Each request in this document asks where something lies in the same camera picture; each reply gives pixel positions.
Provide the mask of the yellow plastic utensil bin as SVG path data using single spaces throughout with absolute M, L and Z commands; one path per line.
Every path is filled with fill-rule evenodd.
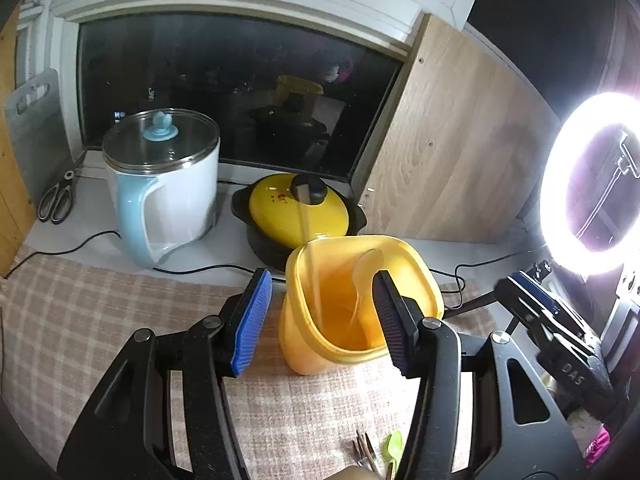
M 386 356 L 372 300 L 379 270 L 390 272 L 398 292 L 424 315 L 442 317 L 438 284 L 408 243 L 385 235 L 318 238 L 296 248 L 285 266 L 279 341 L 293 372 L 317 375 Z

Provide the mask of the yellow lidded black pot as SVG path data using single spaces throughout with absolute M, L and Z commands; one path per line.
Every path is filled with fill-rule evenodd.
M 263 177 L 232 195 L 231 211 L 245 224 L 250 249 L 278 271 L 307 240 L 355 236 L 367 225 L 354 200 L 312 174 Z

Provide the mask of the light oak wood panel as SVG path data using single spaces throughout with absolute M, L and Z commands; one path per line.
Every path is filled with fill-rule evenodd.
M 425 15 L 360 205 L 368 234 L 495 243 L 541 178 L 560 121 L 483 36 Z

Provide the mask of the grey plastic cutting board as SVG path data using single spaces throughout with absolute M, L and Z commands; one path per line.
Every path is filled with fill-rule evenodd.
M 34 205 L 72 157 L 58 72 L 48 68 L 14 90 L 4 106 L 13 154 Z

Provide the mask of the green plastic spoon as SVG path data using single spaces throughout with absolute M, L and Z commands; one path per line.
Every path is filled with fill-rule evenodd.
M 404 438 L 396 429 L 392 431 L 384 441 L 384 454 L 387 458 L 385 480 L 393 480 L 397 474 L 402 453 L 404 452 Z

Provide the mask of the phone holder clamp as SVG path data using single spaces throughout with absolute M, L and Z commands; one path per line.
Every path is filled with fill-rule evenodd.
M 590 250 L 620 242 L 639 219 L 639 141 L 626 128 L 599 133 L 578 171 L 575 235 Z

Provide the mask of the metal fork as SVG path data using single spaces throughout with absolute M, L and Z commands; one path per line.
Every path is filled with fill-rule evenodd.
M 375 461 L 373 448 L 365 432 L 356 431 L 356 438 L 352 440 L 352 450 L 354 451 L 356 463 L 360 467 L 366 468 L 378 476 L 381 475 Z

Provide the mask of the white blue electric kettle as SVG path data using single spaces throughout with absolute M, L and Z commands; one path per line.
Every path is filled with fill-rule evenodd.
M 214 225 L 220 130 L 194 110 L 160 108 L 122 118 L 102 155 L 128 256 L 152 269 Z

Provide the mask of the black handled scissors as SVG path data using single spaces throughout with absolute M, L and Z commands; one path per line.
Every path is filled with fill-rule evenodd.
M 40 222 L 51 222 L 57 226 L 70 215 L 75 203 L 76 180 L 86 154 L 83 151 L 77 160 L 67 159 L 62 174 L 41 196 L 37 206 L 37 218 Z

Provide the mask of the orange pine wood board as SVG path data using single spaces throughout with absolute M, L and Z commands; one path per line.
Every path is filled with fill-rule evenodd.
M 35 223 L 36 213 L 14 156 L 6 122 L 6 99 L 15 90 L 15 49 L 20 5 L 4 24 L 0 37 L 0 266 L 10 270 Z

